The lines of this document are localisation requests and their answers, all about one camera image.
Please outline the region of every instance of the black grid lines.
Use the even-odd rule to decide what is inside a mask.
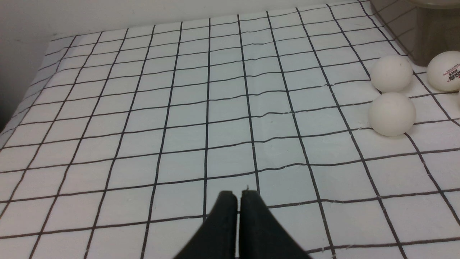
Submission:
[[[319,194],[319,191],[318,191],[318,188],[316,186],[316,181],[315,181],[315,177],[314,177],[314,174],[313,174],[313,170],[311,168],[311,165],[310,165],[310,162],[309,162],[309,159],[308,159],[308,156],[307,156],[307,153],[305,151],[305,146],[304,146],[304,143],[302,141],[302,137],[301,137],[301,134],[300,134],[300,130],[299,130],[299,126],[298,126],[298,123],[297,123],[297,119],[296,119],[296,116],[295,116],[295,113],[294,113],[294,108],[293,108],[293,105],[292,105],[292,100],[291,100],[291,96],[289,94],[289,91],[288,91],[288,85],[286,83],[286,78],[284,76],[284,73],[283,73],[283,66],[282,66],[282,62],[281,62],[281,59],[279,57],[279,53],[278,53],[278,48],[276,46],[276,40],[275,40],[275,35],[273,34],[273,29],[272,29],[272,25],[271,25],[271,21],[270,21],[270,16],[267,12],[267,19],[268,19],[268,23],[270,25],[270,31],[271,31],[271,36],[273,38],[273,44],[274,44],[274,47],[275,47],[275,51],[276,51],[276,55],[278,57],[278,64],[280,66],[280,70],[281,70],[281,75],[283,77],[283,82],[284,82],[284,87],[286,89],[286,94],[287,94],[287,99],[289,101],[289,106],[290,106],[290,111],[292,112],[292,118],[293,118],[293,121],[294,121],[294,125],[295,125],[295,128],[296,128],[296,131],[297,131],[297,136],[298,136],[298,139],[299,139],[299,142],[300,142],[300,145],[302,147],[302,153],[303,153],[303,156],[305,157],[305,162],[306,164],[308,165],[308,171],[310,173],[310,177],[311,177],[311,181],[313,183],[313,186],[315,188],[315,194],[316,194],[316,198],[318,200],[321,199],[320,197],[320,194]],[[319,205],[319,208],[320,208],[320,212],[321,212],[321,217],[323,219],[323,224],[324,224],[324,229],[326,231],[326,236],[328,238],[328,242],[329,242],[329,245],[331,247],[331,252],[333,254],[333,258],[336,258],[335,257],[335,249],[334,249],[334,244],[332,242],[332,238],[331,238],[331,234],[329,233],[329,227],[328,227],[328,223],[327,223],[327,220],[326,220],[326,216],[324,214],[324,208],[323,208],[323,205],[321,202],[318,203]]]
[[[375,134],[368,70],[402,52],[369,10],[353,1],[241,14],[50,48],[37,80],[67,51],[64,63],[30,88],[0,151],[0,252],[172,258],[220,190],[249,187],[314,258],[456,255],[454,93],[417,68],[403,92],[414,130]]]
[[[76,38],[76,36],[73,36],[73,37],[72,37],[72,41],[70,42],[69,46],[72,45],[72,43],[74,42],[75,38]],[[59,60],[56,61],[56,64],[58,64],[58,63],[60,63],[60,62],[62,61],[62,59],[64,58],[65,54],[68,52],[68,50],[69,50],[69,49],[67,49],[67,50],[64,52],[64,54],[62,55],[62,57],[61,57]],[[24,102],[27,98],[32,97],[32,96],[34,96],[34,95],[37,95],[36,98],[34,99],[34,101],[32,102],[31,105],[29,105],[28,107],[24,108],[24,110],[22,110],[22,111],[18,111],[18,110],[19,110],[19,107],[18,107],[17,110],[14,112],[12,118],[10,119],[10,122],[5,126],[5,128],[3,129],[2,133],[0,134],[0,136],[3,136],[5,133],[7,133],[7,132],[9,132],[9,131],[13,131],[13,132],[11,133],[11,135],[10,135],[5,141],[0,141],[0,149],[4,147],[4,145],[8,142],[8,140],[10,139],[10,137],[14,134],[14,130],[16,129],[16,127],[17,127],[17,125],[20,123],[20,121],[18,121],[18,123],[15,124],[15,126],[9,126],[9,124],[12,123],[12,122],[14,122],[14,121],[15,121],[14,118],[17,117],[17,116],[20,116],[20,114],[22,114],[22,113],[25,112],[24,117],[27,115],[27,113],[29,112],[28,109],[30,109],[31,106],[33,106],[34,103],[37,101],[37,99],[39,98],[41,92],[43,91],[44,86],[51,80],[51,77],[52,77],[52,75],[48,76],[46,79],[42,79],[42,80],[39,80],[39,81],[37,81],[37,82],[31,84],[30,88],[32,88],[34,85],[37,85],[38,83],[40,83],[40,82],[42,82],[42,81],[46,81],[46,83],[44,83],[43,86],[40,87],[39,90],[38,90],[36,93],[33,93],[33,94],[31,94],[31,95],[26,96],[26,97],[23,98],[23,102]]]

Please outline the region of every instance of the brown container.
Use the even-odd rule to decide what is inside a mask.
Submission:
[[[374,14],[420,66],[460,51],[460,0],[370,0]]]

